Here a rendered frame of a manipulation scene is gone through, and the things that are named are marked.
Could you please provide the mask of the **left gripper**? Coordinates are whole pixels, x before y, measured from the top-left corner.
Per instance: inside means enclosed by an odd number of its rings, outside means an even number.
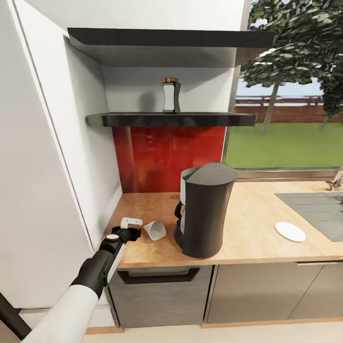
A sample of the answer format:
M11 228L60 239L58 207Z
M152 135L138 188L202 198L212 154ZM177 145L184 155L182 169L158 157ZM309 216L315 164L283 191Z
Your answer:
M127 241L132 242L135 242L138 239L138 237L141 236L141 229L136 228L121 229L120 226L115 226L113 227L111 232L123 232L127 237Z

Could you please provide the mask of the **bottle of coffee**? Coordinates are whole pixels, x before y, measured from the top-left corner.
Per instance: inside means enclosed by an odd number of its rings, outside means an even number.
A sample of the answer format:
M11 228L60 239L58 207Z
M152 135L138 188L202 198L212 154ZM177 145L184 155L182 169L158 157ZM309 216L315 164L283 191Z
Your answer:
M181 84L177 78L165 78L162 83L164 92L163 113L180 113L179 93Z

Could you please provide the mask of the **paper coffee filter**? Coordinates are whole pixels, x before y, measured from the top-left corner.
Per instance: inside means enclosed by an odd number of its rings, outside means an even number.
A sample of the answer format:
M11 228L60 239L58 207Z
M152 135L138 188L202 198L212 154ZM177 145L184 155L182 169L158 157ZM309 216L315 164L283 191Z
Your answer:
M145 225L144 229L149 237L154 241L166 236L164 225L159 220L155 220Z

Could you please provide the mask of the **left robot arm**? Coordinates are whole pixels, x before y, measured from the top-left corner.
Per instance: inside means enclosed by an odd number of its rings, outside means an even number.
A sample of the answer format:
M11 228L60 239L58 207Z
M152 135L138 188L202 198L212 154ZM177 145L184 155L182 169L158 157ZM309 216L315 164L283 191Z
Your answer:
M81 266L79 275L43 320L21 343L81 343L101 294L113 276L127 241L141 236L143 220L123 218L120 226L99 244L92 258Z

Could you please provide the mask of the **saucer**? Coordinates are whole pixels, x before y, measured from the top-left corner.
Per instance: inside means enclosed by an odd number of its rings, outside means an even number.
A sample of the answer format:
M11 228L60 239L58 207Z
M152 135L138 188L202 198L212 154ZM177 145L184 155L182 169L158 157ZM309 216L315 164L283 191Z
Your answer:
M301 242L306 239L304 232L293 224L287 222L278 222L276 224L276 229L282 236L289 240Z

